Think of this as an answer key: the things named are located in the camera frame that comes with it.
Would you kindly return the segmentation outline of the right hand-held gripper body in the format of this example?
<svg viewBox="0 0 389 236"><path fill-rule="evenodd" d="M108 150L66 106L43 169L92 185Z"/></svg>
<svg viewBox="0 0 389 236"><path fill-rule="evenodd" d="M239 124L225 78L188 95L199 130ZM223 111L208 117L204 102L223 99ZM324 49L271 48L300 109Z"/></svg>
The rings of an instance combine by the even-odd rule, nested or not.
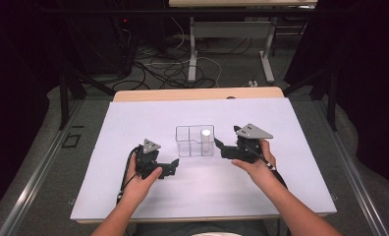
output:
<svg viewBox="0 0 389 236"><path fill-rule="evenodd" d="M227 149L221 151L221 156L226 159L239 159L248 163L255 163L258 159L263 159L260 147L261 139L272 139L273 136L258 128L254 124L247 124L238 132L236 145L226 146Z"/></svg>

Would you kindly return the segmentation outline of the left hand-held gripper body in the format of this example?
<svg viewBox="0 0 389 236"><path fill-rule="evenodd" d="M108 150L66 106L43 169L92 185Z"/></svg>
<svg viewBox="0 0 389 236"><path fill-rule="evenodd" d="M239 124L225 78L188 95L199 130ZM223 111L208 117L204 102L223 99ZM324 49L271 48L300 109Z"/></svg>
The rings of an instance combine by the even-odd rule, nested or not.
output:
<svg viewBox="0 0 389 236"><path fill-rule="evenodd" d="M136 172L146 179L157 167L172 168L171 163L158 163L157 157L161 145L145 139L137 152Z"/></svg>

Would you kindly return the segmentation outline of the white cylindrical tube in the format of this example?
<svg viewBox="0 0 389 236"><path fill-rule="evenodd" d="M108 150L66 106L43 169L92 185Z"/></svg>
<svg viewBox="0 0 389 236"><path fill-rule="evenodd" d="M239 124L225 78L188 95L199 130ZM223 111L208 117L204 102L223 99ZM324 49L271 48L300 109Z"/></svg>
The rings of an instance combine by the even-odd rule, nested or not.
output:
<svg viewBox="0 0 389 236"><path fill-rule="evenodd" d="M201 153L203 155L210 155L212 151L211 136L212 132L207 129L203 129L201 132Z"/></svg>

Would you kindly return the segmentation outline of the clear plastic compartment organizer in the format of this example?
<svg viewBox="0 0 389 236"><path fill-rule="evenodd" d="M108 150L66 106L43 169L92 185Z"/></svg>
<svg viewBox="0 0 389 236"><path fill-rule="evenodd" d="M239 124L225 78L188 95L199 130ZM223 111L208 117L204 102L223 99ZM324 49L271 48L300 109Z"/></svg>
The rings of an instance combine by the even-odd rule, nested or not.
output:
<svg viewBox="0 0 389 236"><path fill-rule="evenodd" d="M201 134L203 129L212 132L211 142L212 151L210 155L201 153ZM179 157L212 156L214 153L214 126L213 125L195 125L178 126L175 131L175 140L178 147Z"/></svg>

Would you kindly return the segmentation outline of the person's right hand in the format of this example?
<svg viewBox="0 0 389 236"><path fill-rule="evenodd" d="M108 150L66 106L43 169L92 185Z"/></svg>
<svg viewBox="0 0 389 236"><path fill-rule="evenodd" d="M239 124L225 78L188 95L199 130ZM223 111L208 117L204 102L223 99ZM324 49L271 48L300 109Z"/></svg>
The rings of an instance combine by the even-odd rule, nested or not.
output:
<svg viewBox="0 0 389 236"><path fill-rule="evenodd" d="M263 157L273 166L276 165L276 158L270 151L269 142L267 140L260 140L260 147L263 153ZM234 159L231 163L244 171L246 171L253 183L264 193L269 190L274 190L277 186L280 185L280 182L277 180L272 171L268 166L262 161L257 160L255 163L247 163L238 159Z"/></svg>

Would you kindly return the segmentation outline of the person's left hand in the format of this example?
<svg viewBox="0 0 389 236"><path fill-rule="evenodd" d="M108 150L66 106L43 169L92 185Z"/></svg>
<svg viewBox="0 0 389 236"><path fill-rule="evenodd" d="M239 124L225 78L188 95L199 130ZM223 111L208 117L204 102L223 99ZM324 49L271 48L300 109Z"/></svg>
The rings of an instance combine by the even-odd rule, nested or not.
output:
<svg viewBox="0 0 389 236"><path fill-rule="evenodd" d="M120 205L125 207L138 207L161 173L162 168L157 167L145 179L139 177L136 172L136 155L133 154L130 158L129 169L126 175L126 186L124 187Z"/></svg>

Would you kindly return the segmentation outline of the person's torso clothing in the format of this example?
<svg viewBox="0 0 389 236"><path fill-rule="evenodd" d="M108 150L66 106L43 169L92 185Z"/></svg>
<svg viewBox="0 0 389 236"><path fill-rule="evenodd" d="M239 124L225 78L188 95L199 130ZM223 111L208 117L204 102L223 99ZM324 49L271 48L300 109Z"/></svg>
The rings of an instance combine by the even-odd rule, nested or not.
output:
<svg viewBox="0 0 389 236"><path fill-rule="evenodd" d="M139 223L133 236L195 236L204 233L269 236L262 220Z"/></svg>

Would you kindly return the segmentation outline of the black metal stand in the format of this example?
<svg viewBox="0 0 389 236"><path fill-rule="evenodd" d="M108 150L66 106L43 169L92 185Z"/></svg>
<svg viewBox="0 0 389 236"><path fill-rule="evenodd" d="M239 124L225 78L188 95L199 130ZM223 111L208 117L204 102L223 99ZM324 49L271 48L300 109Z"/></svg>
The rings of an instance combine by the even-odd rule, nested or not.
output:
<svg viewBox="0 0 389 236"><path fill-rule="evenodd" d="M60 130L63 130L70 120L69 94L80 100L86 97L86 91L83 88L82 82L90 84L108 95L116 93L113 89L73 68L69 63L62 61L59 66L60 108L62 115Z"/></svg>
<svg viewBox="0 0 389 236"><path fill-rule="evenodd" d="M327 95L326 119L330 128L337 131L336 127L336 100L338 89L338 67L334 65L326 66L323 69L298 80L296 83L283 89L284 95L289 95L293 91L302 88L309 83L315 83L315 86L310 91L310 98L312 100L320 100L324 95Z"/></svg>

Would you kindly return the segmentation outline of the white-legged desk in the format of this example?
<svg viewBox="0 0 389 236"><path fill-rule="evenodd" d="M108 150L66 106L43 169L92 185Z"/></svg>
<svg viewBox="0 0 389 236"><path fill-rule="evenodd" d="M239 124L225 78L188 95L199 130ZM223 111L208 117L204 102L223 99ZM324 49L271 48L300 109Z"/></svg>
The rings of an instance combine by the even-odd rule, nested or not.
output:
<svg viewBox="0 0 389 236"><path fill-rule="evenodd" d="M169 6L178 10L311 10L318 0L169 0ZM265 47L259 52L262 69L268 83L275 82L268 60L272 41L277 29L278 17L265 17L264 21L217 20L201 22L190 17L191 58L188 81L196 80L195 48L198 38L263 38Z"/></svg>

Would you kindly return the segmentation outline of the black computer tower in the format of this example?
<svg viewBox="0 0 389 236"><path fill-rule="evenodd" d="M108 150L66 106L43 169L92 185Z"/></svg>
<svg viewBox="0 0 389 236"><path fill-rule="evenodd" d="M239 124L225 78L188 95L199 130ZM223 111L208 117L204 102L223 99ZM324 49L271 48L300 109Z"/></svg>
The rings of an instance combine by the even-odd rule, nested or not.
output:
<svg viewBox="0 0 389 236"><path fill-rule="evenodd" d="M127 41L111 17L85 18L82 33L88 51L83 60L91 74L126 78L131 73Z"/></svg>

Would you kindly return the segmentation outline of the dark curtain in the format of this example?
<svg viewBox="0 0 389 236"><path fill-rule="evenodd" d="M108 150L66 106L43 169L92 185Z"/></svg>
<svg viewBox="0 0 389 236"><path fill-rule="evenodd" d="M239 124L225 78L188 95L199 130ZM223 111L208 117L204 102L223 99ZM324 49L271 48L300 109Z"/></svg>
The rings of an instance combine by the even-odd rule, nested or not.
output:
<svg viewBox="0 0 389 236"><path fill-rule="evenodd" d="M389 0L318 0L285 76L295 86L335 61L337 103L359 135L357 158L389 181Z"/></svg>
<svg viewBox="0 0 389 236"><path fill-rule="evenodd" d="M28 0L0 0L0 201L46 116L58 86Z"/></svg>

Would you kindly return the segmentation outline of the metal floor rail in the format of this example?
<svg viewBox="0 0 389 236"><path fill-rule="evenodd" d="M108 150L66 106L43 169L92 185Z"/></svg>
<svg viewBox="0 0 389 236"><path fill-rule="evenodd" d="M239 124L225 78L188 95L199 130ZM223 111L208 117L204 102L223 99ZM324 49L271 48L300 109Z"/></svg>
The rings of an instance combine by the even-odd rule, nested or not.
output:
<svg viewBox="0 0 389 236"><path fill-rule="evenodd" d="M339 153L339 162L342 165L348 182L354 192L359 207L373 236L389 236L389 232L378 214L377 209L362 181L360 172L346 151L346 147L341 141L339 134L331 128L331 125L327 121L327 114L323 102L315 101L313 104L319 117L323 119L324 127L327 129L327 132L329 133L329 136Z"/></svg>
<svg viewBox="0 0 389 236"><path fill-rule="evenodd" d="M0 236L84 234L85 228L71 219L88 161L84 105L72 104L71 119L62 130L57 109L50 109L0 203Z"/></svg>

